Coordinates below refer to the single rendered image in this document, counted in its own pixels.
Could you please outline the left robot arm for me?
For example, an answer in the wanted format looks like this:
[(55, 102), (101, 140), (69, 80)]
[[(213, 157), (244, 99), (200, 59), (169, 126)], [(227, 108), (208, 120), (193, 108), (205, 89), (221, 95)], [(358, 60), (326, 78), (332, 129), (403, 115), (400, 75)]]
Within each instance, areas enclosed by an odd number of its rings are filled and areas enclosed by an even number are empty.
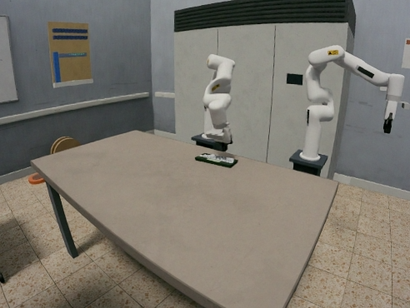
[(366, 64), (362, 59), (345, 52), (340, 46), (325, 47), (311, 52), (308, 61), (311, 65), (305, 76), (307, 99), (312, 103), (322, 103), (322, 106), (313, 105), (306, 110), (304, 144), (299, 155), (302, 159), (309, 161), (320, 159), (318, 155), (322, 134), (320, 122), (330, 122), (334, 117), (333, 93), (329, 88), (321, 87), (320, 83), (320, 74), (328, 62), (334, 62), (376, 87), (387, 87), (386, 100), (401, 101), (405, 79), (403, 75), (381, 72)]

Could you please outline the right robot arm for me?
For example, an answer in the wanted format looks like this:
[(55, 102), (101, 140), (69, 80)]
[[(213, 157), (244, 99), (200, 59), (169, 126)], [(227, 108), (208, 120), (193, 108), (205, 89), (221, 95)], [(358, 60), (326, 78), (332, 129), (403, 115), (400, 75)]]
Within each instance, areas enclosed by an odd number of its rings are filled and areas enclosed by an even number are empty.
[(229, 125), (225, 111), (232, 103), (229, 93), (235, 61), (211, 54), (207, 59), (207, 67), (213, 69), (214, 72), (206, 88), (204, 99), (202, 99), (204, 106), (204, 134), (202, 137), (223, 140), (225, 135), (222, 131)]

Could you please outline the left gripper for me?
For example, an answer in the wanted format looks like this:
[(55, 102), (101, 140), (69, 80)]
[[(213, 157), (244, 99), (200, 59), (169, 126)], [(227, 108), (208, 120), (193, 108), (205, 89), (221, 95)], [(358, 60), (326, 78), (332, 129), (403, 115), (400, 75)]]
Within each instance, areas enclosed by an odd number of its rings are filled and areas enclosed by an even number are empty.
[(386, 99), (385, 99), (385, 101), (387, 101), (387, 105), (386, 105), (385, 112), (384, 112), (384, 117), (383, 117), (383, 119), (385, 120), (384, 125), (383, 125), (383, 130), (384, 130), (384, 133), (390, 134), (390, 131), (391, 131), (391, 128), (392, 128), (391, 123), (394, 121), (394, 117), (395, 117), (395, 114), (396, 114), (398, 102), (389, 101), (389, 100), (386, 100)]

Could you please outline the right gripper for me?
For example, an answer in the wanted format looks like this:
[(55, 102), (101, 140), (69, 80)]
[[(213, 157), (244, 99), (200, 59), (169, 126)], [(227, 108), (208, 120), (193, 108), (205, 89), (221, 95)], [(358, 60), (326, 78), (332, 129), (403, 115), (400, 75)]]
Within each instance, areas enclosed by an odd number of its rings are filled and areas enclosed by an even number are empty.
[(229, 125), (224, 127), (222, 132), (225, 135), (224, 139), (223, 140), (214, 139), (214, 141), (218, 142), (220, 144), (220, 146), (222, 146), (222, 151), (225, 152), (228, 149), (228, 144), (233, 143), (233, 140), (232, 140), (233, 139), (233, 133), (232, 133), (231, 127)]

